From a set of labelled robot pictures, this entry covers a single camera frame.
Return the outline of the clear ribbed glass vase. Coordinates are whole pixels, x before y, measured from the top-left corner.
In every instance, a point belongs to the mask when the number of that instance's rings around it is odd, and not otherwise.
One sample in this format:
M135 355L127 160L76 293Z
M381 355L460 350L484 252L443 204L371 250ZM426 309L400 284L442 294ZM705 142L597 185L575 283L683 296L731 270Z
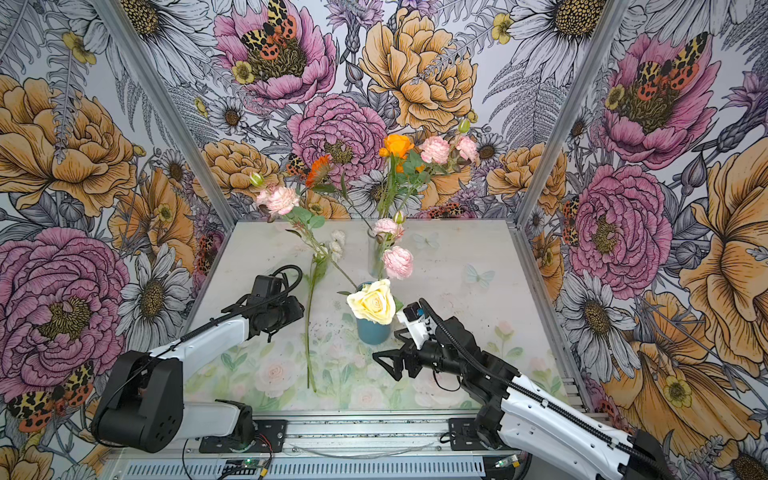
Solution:
M387 249L387 240L386 233L368 233L368 272L375 280L387 276L382 260L382 254Z

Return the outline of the yellow orange poppy stem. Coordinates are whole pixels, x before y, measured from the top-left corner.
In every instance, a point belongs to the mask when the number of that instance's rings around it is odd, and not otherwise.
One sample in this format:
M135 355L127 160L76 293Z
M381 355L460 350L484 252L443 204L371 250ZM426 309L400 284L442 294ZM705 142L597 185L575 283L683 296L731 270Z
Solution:
M390 134L379 151L385 161L386 175L377 213L380 218L393 218L397 212L408 214L409 202L427 181L426 164L410 137Z

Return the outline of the cream rose stem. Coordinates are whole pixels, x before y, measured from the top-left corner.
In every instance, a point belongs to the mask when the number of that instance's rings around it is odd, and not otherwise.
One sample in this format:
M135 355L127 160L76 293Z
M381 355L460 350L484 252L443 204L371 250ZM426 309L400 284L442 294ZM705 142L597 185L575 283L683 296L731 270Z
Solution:
M377 325L390 325L404 304L393 294L389 279L366 282L355 292L338 291L353 317Z

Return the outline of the white daisy flower stem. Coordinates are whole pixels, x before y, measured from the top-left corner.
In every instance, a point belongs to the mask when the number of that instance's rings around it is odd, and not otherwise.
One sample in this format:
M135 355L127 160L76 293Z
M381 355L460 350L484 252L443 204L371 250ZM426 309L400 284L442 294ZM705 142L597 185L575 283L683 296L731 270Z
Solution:
M317 387L311 352L311 316L314 297L318 284L327 274L328 267L332 262L338 262L342 258L346 245L346 234L341 230L334 230L331 232L328 241L320 242L311 232L307 231L306 235L303 237L303 241L312 252L309 273L307 274L308 297L304 316L304 353L306 360L307 387L312 392L316 393Z

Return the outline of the small pink carnation stem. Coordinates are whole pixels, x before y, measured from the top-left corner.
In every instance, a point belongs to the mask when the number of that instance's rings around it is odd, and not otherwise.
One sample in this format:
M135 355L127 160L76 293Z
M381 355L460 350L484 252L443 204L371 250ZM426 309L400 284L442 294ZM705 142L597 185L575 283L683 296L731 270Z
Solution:
M387 249L382 254L382 260L386 268L385 278L395 280L408 279L413 273L413 254L399 245L405 234L405 215L397 211L392 218L382 218L375 222L372 233L386 233L388 235Z

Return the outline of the large pink peony stem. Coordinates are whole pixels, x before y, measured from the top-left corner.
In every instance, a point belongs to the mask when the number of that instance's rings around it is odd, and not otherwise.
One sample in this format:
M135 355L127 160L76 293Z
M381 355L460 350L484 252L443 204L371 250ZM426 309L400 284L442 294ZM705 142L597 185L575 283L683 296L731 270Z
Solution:
M414 152L410 165L414 173L425 178L460 173L464 167L478 166L480 153L477 142L469 135L472 122L464 118L454 135L427 137Z

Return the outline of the orange marigold flower stem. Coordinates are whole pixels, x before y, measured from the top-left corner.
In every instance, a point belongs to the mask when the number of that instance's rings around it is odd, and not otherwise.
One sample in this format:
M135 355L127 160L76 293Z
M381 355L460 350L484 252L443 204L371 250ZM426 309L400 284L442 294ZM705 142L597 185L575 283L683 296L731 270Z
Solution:
M338 188L330 178L332 167L330 154L319 157L306 176L306 189L319 193L336 193Z

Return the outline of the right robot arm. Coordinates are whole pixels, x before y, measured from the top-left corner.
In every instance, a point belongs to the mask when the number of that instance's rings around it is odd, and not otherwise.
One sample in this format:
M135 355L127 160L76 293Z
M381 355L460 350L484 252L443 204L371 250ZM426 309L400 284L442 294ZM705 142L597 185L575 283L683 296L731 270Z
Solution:
M396 381L424 369L457 377L480 406L470 434L484 447L525 451L578 479L671 478L649 434L610 427L553 397L482 350L457 318L408 322L395 336L401 346L374 361Z

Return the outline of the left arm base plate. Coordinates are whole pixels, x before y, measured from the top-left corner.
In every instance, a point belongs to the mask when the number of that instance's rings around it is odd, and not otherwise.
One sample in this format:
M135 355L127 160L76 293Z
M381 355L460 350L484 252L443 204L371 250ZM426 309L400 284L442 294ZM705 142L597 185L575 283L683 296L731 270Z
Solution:
M286 439L288 421L284 419L254 419L250 427L224 437L203 437L199 452L225 453L280 453Z

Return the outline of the teal ceramic vase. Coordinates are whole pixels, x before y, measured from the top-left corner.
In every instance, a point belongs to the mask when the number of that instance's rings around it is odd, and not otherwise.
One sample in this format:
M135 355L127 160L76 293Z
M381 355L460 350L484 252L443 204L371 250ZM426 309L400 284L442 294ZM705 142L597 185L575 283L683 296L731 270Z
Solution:
M389 337L390 325L377 325L366 320L357 319L358 336L366 344L379 345Z

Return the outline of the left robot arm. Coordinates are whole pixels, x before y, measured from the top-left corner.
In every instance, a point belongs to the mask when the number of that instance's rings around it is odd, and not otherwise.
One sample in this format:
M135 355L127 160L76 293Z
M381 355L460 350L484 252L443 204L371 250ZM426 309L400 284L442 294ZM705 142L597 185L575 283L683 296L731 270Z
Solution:
M254 337L273 337L300 320L294 295L303 279L296 265L255 278L250 292L221 316L148 352L130 350L116 360L89 431L112 448L157 453L175 440L220 438L247 447L256 438L253 410L234 400L187 402L185 382L221 354Z

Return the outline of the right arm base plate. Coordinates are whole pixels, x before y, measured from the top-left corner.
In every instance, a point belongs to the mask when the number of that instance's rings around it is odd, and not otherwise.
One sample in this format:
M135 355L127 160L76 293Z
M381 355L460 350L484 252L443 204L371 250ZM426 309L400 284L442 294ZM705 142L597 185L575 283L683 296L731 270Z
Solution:
M491 437L485 431L479 432L477 422L468 417L452 417L447 421L448 430L440 437L440 442L448 444L452 451L500 451L507 446L497 437Z

